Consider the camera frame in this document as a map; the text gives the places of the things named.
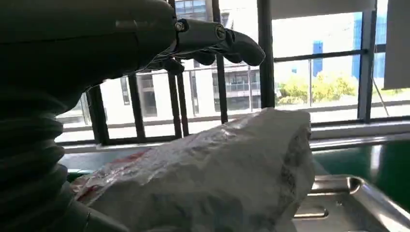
window sill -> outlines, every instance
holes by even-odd
[[[312,129],[312,150],[340,149],[362,145],[410,140],[410,121],[319,127]],[[66,154],[126,151],[155,147],[164,143],[101,146],[95,144],[65,146]]]

screw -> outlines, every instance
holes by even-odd
[[[175,30],[178,32],[182,32],[185,30],[185,25],[181,22],[175,23]]]
[[[217,25],[216,28],[215,28],[215,34],[216,34],[218,39],[224,40],[225,37],[226,37],[225,28],[221,24]]]

robotic finger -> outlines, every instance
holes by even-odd
[[[211,65],[215,54],[221,54],[232,63],[244,61],[252,66],[260,65],[265,58],[265,53],[253,39],[219,23],[180,19],[175,29],[175,47],[159,54],[149,69],[164,68],[172,74],[183,72],[183,66],[172,58],[194,59],[203,65]]]

window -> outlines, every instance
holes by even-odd
[[[138,91],[140,92],[142,114],[144,117],[157,117],[157,102],[155,100],[155,89],[152,75],[147,74],[138,77],[138,86],[141,86]]]
[[[130,95],[128,93],[128,82],[126,77],[120,78],[122,99],[124,100],[124,105],[130,105]]]
[[[192,99],[192,113],[195,116],[199,114],[198,91],[196,87],[195,72],[190,72],[190,89]]]
[[[250,66],[246,68],[246,71],[225,73],[227,107],[231,114],[253,111],[261,107],[259,70],[251,70]],[[218,91],[217,73],[213,74],[213,87]],[[214,98],[215,111],[220,112],[219,94],[215,94]]]
[[[351,75],[353,59],[323,58],[316,70],[314,59],[276,63],[277,108],[308,111],[312,122],[356,119],[359,81]]]
[[[219,7],[221,23],[225,27],[258,41],[256,0],[220,0]],[[212,20],[212,8],[211,0],[177,0],[175,7],[178,18],[208,21]],[[108,80],[101,85],[104,110],[98,110],[106,116],[108,140],[116,143],[139,142],[135,140],[135,122],[137,127],[145,129],[146,138],[140,141],[142,143],[174,139],[178,126],[186,128],[186,120],[191,134],[207,130],[221,124],[221,106],[224,106],[225,101],[228,120],[260,110],[263,91],[274,92],[277,109],[310,112],[314,127],[317,126],[315,123],[321,123],[321,126],[368,124],[410,116],[410,90],[383,89],[387,0],[378,0],[376,22],[363,20],[369,19],[368,14],[328,14],[271,21],[274,59],[274,82],[271,88],[261,87],[260,73],[263,72],[259,70],[260,67],[251,67],[244,62],[233,64],[226,59],[224,73],[218,73],[216,62],[204,66],[194,60],[183,61],[185,71],[182,76],[176,77],[176,91],[170,91],[170,85],[174,83],[169,82],[172,77],[169,78],[164,70]],[[366,69],[371,67],[363,61],[371,57],[368,56],[371,51],[362,49],[369,46],[362,44],[362,37],[373,23],[376,23],[377,44],[373,72],[372,76],[364,76]],[[220,93],[218,75],[224,77],[224,93]],[[363,94],[359,95],[359,89],[371,92],[367,85],[360,86],[367,80],[373,83],[371,111],[364,107],[369,104],[367,98],[363,98]],[[180,97],[182,89],[184,99]],[[173,109],[171,102],[178,103],[179,111]],[[140,109],[133,109],[137,105],[140,105]],[[186,117],[182,116],[184,107]],[[143,118],[142,125],[136,120],[140,118],[139,112]],[[181,125],[174,124],[176,112],[180,114]],[[85,96],[75,108],[59,116],[58,120],[64,123],[65,130],[57,139],[58,142],[93,139]]]
[[[178,18],[194,18],[203,21],[208,19],[205,0],[176,1],[175,10]]]
[[[355,50],[355,41],[362,37],[361,31],[354,32],[361,23],[362,13],[273,20],[273,55],[280,58]],[[313,51],[312,44],[321,51]]]
[[[388,0],[377,0],[376,44],[385,44],[387,35]]]
[[[88,110],[87,97],[83,94],[77,105],[59,116],[57,121],[64,126],[64,133],[56,138],[56,142],[73,142],[93,140],[91,118]]]
[[[383,90],[385,53],[376,53],[373,67],[371,116],[390,117],[410,115],[410,88]]]

black metal bar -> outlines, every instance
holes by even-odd
[[[313,128],[317,128],[317,127],[351,125],[351,124],[359,124],[359,123],[364,123],[364,120],[355,119],[355,120],[345,120],[345,121],[335,121],[335,122],[315,122],[315,123],[312,123],[311,126]]]
[[[161,137],[147,137],[144,141],[140,141],[138,138],[121,138],[111,139],[107,145],[166,143],[176,139],[178,138],[174,135]]]
[[[364,55],[366,53],[367,53],[367,50],[365,49],[345,51],[345,52],[318,53],[318,54],[302,55],[302,56],[295,56],[295,57],[273,58],[273,62],[280,63],[280,62],[289,62],[289,61],[306,60],[306,59],[346,57],[346,56],[353,56],[353,55]]]
[[[363,12],[362,24],[362,50],[367,50],[360,58],[359,98],[357,106],[357,118],[370,123],[370,111],[372,102],[372,76],[373,59],[376,38],[377,11]]]
[[[174,122],[175,136],[177,138],[182,138],[181,119],[179,118],[179,107],[178,107],[178,92],[176,90],[175,76],[168,73],[168,82],[169,82],[169,93],[171,95],[172,115],[174,116],[173,122]]]
[[[221,23],[219,0],[212,0],[212,15],[214,22]],[[228,104],[226,100],[225,65],[223,56],[217,55],[218,89],[220,102],[220,120],[222,124],[228,122]]]
[[[375,53],[386,52],[386,44],[377,44]]]
[[[372,118],[370,122],[397,122],[397,121],[410,121],[410,116],[395,116],[395,117],[381,117],[381,118]]]
[[[258,0],[259,46],[266,54],[259,67],[261,77],[261,106],[275,107],[274,73],[273,73],[273,37],[271,0]]]
[[[59,146],[76,146],[76,145],[92,145],[92,144],[95,144],[95,140],[67,141],[67,142],[57,143],[57,145]]]
[[[175,8],[175,0],[168,0],[168,4],[174,9],[174,13],[176,14]],[[190,134],[189,126],[188,126],[188,116],[187,116],[187,102],[185,100],[185,88],[184,88],[184,76],[182,73],[176,75],[176,82],[178,84],[178,94],[179,94],[179,107],[181,110],[181,123],[182,123],[182,130],[184,137]]]
[[[88,90],[87,101],[95,141],[97,144],[106,145],[109,141],[109,134],[100,86],[94,86]]]
[[[130,85],[131,102],[132,102],[132,112],[134,114],[135,128],[137,130],[137,137],[139,140],[143,141],[145,136],[144,129],[144,118],[141,111],[140,96],[138,94],[138,81],[137,75],[128,75],[128,84]]]

